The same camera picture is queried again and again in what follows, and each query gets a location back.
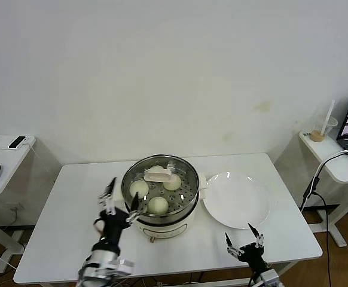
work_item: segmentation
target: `power cord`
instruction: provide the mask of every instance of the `power cord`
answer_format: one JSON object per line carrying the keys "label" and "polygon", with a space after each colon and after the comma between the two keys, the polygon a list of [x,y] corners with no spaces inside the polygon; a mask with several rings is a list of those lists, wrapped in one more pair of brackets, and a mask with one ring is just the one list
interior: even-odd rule
{"label": "power cord", "polygon": [[318,166],[318,169],[316,169],[315,175],[313,176],[309,186],[307,187],[306,191],[303,194],[303,202],[300,207],[300,212],[304,210],[304,207],[306,206],[307,200],[310,198],[311,193],[316,189],[316,186],[318,185],[320,178],[320,172],[323,170],[323,167],[329,162],[330,160],[333,160],[334,158],[341,157],[342,155],[348,154],[348,150],[345,149],[343,151],[336,152],[335,154],[331,155],[327,160],[321,162],[321,164]]}
{"label": "power cord", "polygon": [[330,160],[333,160],[333,159],[335,159],[337,157],[341,157],[342,155],[345,155],[345,154],[348,154],[348,150],[346,150],[346,149],[343,150],[343,151],[340,151],[340,152],[337,152],[337,153],[333,154],[327,160],[325,160],[324,162],[322,162],[319,165],[318,169],[315,172],[315,175],[314,175],[313,179],[311,180],[309,186],[307,187],[306,191],[303,194],[303,202],[302,202],[302,205],[300,207],[300,211],[302,212],[304,207],[305,207],[305,205],[306,205],[306,203],[307,203],[307,200],[309,199],[309,197],[311,195],[318,196],[323,201],[323,204],[324,204],[324,207],[325,207],[325,223],[326,223],[325,240],[326,240],[326,246],[327,246],[327,266],[328,266],[329,287],[332,287],[332,281],[331,281],[331,260],[330,260],[330,257],[329,257],[329,246],[328,246],[329,222],[328,222],[327,204],[326,204],[324,198],[320,194],[315,192],[315,190],[316,190],[316,186],[318,185],[318,183],[320,181],[319,175],[320,175],[321,171],[323,170],[324,165],[326,165],[327,162],[329,162]]}
{"label": "power cord", "polygon": [[327,245],[327,265],[328,265],[328,280],[329,280],[329,287],[332,287],[332,282],[331,282],[331,260],[329,259],[329,246],[328,246],[328,210],[327,210],[327,204],[325,203],[324,198],[316,193],[316,192],[312,192],[312,194],[314,196],[318,196],[321,198],[321,200],[323,201],[324,207],[325,207],[325,223],[326,223],[326,227],[325,227],[325,241],[326,241],[326,245]]}
{"label": "power cord", "polygon": [[47,166],[44,164],[43,160],[41,159],[41,157],[37,154],[37,152],[35,151],[35,149],[33,148],[32,145],[30,145],[29,143],[25,143],[24,145],[27,145],[30,147],[30,149],[33,151],[33,153],[36,155],[36,157],[38,158],[38,160],[40,161],[41,165],[43,166],[43,168],[45,169],[45,171],[50,175],[51,178],[53,178],[52,173],[48,170]]}

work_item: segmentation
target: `table leg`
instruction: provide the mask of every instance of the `table leg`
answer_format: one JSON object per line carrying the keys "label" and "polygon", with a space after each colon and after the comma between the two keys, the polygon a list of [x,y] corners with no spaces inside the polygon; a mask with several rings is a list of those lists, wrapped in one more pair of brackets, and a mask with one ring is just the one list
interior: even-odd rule
{"label": "table leg", "polygon": [[[309,227],[313,233],[320,233],[320,232],[326,232],[326,224],[325,219],[322,223],[316,223],[316,224],[309,224]],[[336,245],[338,247],[346,247],[347,242],[345,241],[344,237],[341,235],[340,231],[337,229],[335,224],[329,224],[328,226],[328,232],[336,242]]]}
{"label": "table leg", "polygon": [[291,269],[293,266],[296,265],[296,263],[299,261],[291,261],[286,263],[285,265],[281,266],[280,268],[274,268],[279,276],[283,275],[286,273],[289,269]]}
{"label": "table leg", "polygon": [[[331,234],[332,238],[335,240],[336,245],[338,247],[345,247],[347,246],[347,243],[344,239],[344,237],[341,235],[335,224],[345,215],[348,213],[348,199],[347,202],[342,203],[337,207],[334,211],[331,212],[331,214],[328,215],[328,231]],[[319,216],[322,218],[322,222],[318,224],[309,224],[309,227],[311,228],[313,233],[320,233],[320,232],[326,232],[326,222],[325,222],[325,211],[319,210],[318,211]]]}
{"label": "table leg", "polygon": [[[10,237],[0,229],[0,244],[7,249],[1,256],[3,260],[9,261],[12,255],[18,255],[24,252],[24,247],[17,242],[22,234],[23,230],[17,230],[13,233],[12,237]],[[7,264],[0,260],[0,273],[3,273],[6,268]]]}

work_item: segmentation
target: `black cable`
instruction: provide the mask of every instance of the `black cable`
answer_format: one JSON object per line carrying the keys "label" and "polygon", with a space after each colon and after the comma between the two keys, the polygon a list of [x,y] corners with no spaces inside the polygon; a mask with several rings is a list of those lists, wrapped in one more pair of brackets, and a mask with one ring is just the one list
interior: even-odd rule
{"label": "black cable", "polygon": [[333,160],[337,157],[341,157],[342,155],[345,155],[345,154],[348,154],[348,152],[345,152],[344,154],[338,154],[334,157],[331,157],[329,159],[327,159],[326,161],[324,161],[323,165],[320,167],[320,169],[318,170],[316,176],[314,176],[310,182],[310,184],[308,185],[306,191],[304,192],[303,194],[303,202],[301,203],[301,206],[300,206],[300,210],[303,211],[304,209],[304,206],[307,202],[307,200],[309,199],[309,197],[311,196],[310,194],[310,191],[314,191],[316,189],[316,186],[318,185],[319,181],[320,181],[320,178],[319,178],[319,175],[320,175],[320,172],[322,172],[323,170],[323,167],[327,164],[327,162],[329,162],[330,160]]}
{"label": "black cable", "polygon": [[334,158],[341,157],[342,155],[345,155],[345,154],[339,154],[339,155],[336,155],[335,157],[331,157],[330,159],[327,159],[327,160],[323,163],[323,165],[320,167],[320,169],[319,169],[318,174],[316,175],[316,177],[317,177],[317,178],[319,177],[320,172],[322,172],[323,167],[327,164],[327,162],[329,162],[330,160],[333,160]]}
{"label": "black cable", "polygon": [[[324,207],[327,207],[327,204],[325,203],[324,198],[316,193],[316,192],[312,192],[313,195],[318,196],[321,198],[321,200],[323,201]],[[327,245],[327,265],[328,265],[328,280],[329,280],[329,287],[332,287],[332,283],[331,283],[331,263],[329,260],[329,246],[328,246],[328,210],[325,209],[325,223],[326,223],[326,230],[325,230],[325,241],[326,241],[326,245]]]}
{"label": "black cable", "polygon": [[1,274],[0,274],[0,277],[2,277],[2,276],[4,276],[4,275],[8,274],[9,272],[12,272],[13,270],[14,270],[13,268],[10,268],[10,270],[8,270],[7,272],[1,273]]}
{"label": "black cable", "polygon": [[251,275],[251,277],[250,277],[250,281],[248,282],[247,287],[250,287],[250,286],[251,286],[252,278],[254,278],[254,274],[253,274],[253,273],[252,273],[252,275]]}
{"label": "black cable", "polygon": [[17,221],[17,208],[15,209],[15,216],[14,216],[14,221],[12,221],[9,225],[7,225],[6,227],[4,227],[2,230],[5,231],[9,226],[11,226],[12,224],[14,224]]}
{"label": "black cable", "polygon": [[198,278],[198,283],[200,283],[200,281],[201,281],[203,275],[204,275],[204,271],[202,271],[202,272],[200,273],[200,276],[199,276],[199,278]]}
{"label": "black cable", "polygon": [[139,278],[139,279],[135,280],[135,281],[130,285],[130,287],[133,287],[137,282],[141,281],[141,279],[142,279],[142,278]]}

